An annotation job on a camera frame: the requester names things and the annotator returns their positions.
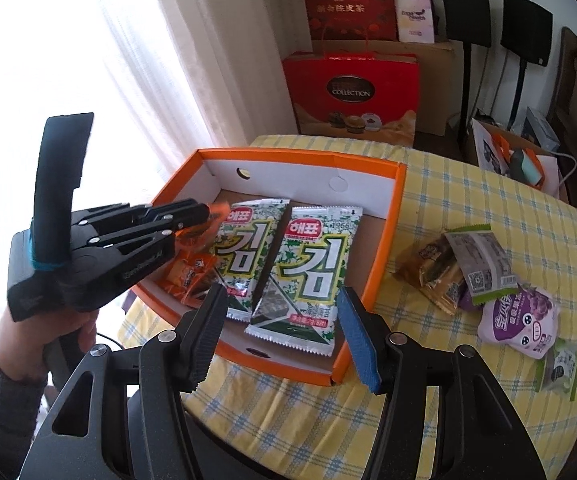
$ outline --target barcode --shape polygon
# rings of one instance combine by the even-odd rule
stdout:
[[[515,276],[502,276],[502,286],[512,286],[517,285],[517,283]]]

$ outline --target table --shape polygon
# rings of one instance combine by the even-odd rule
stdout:
[[[446,228],[490,223],[515,273],[559,302],[560,336],[577,343],[576,209],[475,166],[400,146],[306,136],[264,136],[252,145],[404,162],[408,174],[387,271],[406,259],[411,246]],[[450,317],[390,272],[383,277],[376,312],[423,346],[477,348],[526,425],[547,476],[555,479],[577,437],[577,396],[569,402],[556,393],[535,393],[536,362],[509,347],[483,344],[477,338],[478,313]],[[166,328],[136,300],[120,339],[136,346]],[[344,480],[361,478],[383,405],[353,367],[344,384],[326,388],[267,376],[218,356],[206,381],[184,402],[220,438],[272,470],[293,479]],[[431,474],[437,406],[437,389],[429,388],[419,478]]]

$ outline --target green and white snack package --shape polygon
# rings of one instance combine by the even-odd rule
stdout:
[[[473,304],[483,304],[518,291],[511,261],[490,224],[451,229],[444,233],[467,281]]]
[[[557,338],[537,362],[536,392],[558,392],[572,402],[577,391],[577,345]]]
[[[335,296],[344,285],[362,209],[294,207],[270,277],[245,332],[284,346],[331,356]]]
[[[216,270],[228,293],[230,319],[251,320],[252,295],[288,204],[287,198],[235,203],[217,232],[213,251],[219,256]]]

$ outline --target pink and white package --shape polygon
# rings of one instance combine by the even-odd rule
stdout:
[[[523,285],[517,293],[485,304],[477,335],[486,343],[507,344],[542,359],[557,338],[559,305],[538,287]]]

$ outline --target red gift bag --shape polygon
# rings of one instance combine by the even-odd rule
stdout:
[[[395,0],[305,0],[312,40],[395,41]]]
[[[283,66],[303,135],[413,145],[420,92],[414,56],[294,54]]]

